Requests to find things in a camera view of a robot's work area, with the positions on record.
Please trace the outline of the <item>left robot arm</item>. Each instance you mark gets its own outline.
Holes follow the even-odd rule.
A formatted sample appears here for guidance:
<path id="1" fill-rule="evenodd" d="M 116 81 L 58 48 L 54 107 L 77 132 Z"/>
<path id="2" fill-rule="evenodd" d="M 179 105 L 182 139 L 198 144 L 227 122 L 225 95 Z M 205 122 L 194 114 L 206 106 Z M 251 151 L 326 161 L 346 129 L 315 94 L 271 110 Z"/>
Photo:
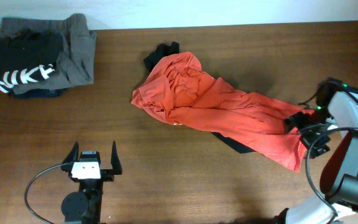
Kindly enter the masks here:
<path id="1" fill-rule="evenodd" d="M 117 154 L 116 143 L 111 149 L 111 168 L 101 168 L 98 151 L 79 152 L 76 142 L 63 160 L 62 171 L 79 184 L 78 190 L 68 194 L 62 201 L 61 211 L 65 223 L 97 224 L 101 218 L 103 185 L 114 182 L 116 175 L 122 174 L 122 165 Z"/>

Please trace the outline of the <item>orange red t-shirt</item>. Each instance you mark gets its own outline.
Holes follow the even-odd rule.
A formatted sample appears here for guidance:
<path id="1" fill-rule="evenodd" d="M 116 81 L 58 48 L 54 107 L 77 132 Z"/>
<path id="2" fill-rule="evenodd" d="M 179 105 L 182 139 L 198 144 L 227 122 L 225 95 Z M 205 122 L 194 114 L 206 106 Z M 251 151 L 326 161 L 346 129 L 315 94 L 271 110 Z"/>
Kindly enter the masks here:
<path id="1" fill-rule="evenodd" d="M 190 52 L 163 57 L 131 103 L 155 119 L 231 138 L 298 172 L 306 147 L 284 120 L 303 108 L 260 93 L 233 88 L 203 71 Z"/>

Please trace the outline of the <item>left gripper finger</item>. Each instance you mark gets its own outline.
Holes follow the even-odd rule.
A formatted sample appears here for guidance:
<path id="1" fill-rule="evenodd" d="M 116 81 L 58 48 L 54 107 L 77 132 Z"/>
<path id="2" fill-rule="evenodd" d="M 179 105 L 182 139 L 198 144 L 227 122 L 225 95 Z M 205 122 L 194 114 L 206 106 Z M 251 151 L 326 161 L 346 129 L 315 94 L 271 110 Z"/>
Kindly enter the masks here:
<path id="1" fill-rule="evenodd" d="M 79 152 L 79 143 L 76 142 L 73 145 L 73 148 L 68 153 L 66 158 L 64 158 L 63 163 L 75 162 L 78 159 L 78 152 Z"/>
<path id="2" fill-rule="evenodd" d="M 112 143 L 111 166 L 114 175 L 122 175 L 122 165 L 117 154 L 116 142 Z"/>

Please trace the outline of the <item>black t-shirt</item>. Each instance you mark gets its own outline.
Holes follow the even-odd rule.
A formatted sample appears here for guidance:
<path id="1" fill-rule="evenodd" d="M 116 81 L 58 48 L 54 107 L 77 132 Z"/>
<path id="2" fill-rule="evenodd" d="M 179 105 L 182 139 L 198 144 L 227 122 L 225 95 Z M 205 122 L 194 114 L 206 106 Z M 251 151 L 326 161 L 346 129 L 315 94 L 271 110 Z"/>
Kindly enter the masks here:
<path id="1" fill-rule="evenodd" d="M 180 44 L 172 42 L 170 45 L 159 44 L 157 48 L 143 59 L 145 67 L 148 71 L 152 71 L 159 61 L 169 55 L 178 54 L 180 52 Z"/>

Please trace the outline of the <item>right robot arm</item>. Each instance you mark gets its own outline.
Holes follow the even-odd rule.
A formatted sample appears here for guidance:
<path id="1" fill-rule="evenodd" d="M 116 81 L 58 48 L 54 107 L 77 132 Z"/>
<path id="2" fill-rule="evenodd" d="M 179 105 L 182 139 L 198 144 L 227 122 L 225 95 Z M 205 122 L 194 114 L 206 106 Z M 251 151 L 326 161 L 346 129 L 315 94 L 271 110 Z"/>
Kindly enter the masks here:
<path id="1" fill-rule="evenodd" d="M 339 223 L 358 213 L 358 88 L 328 78 L 312 98 L 312 114 L 299 112 L 285 121 L 285 131 L 296 128 L 306 146 L 305 171 L 314 194 L 303 203 L 284 209 L 274 223 Z M 329 151 L 330 136 L 342 140 L 326 163 L 319 186 L 310 175 L 310 159 Z"/>

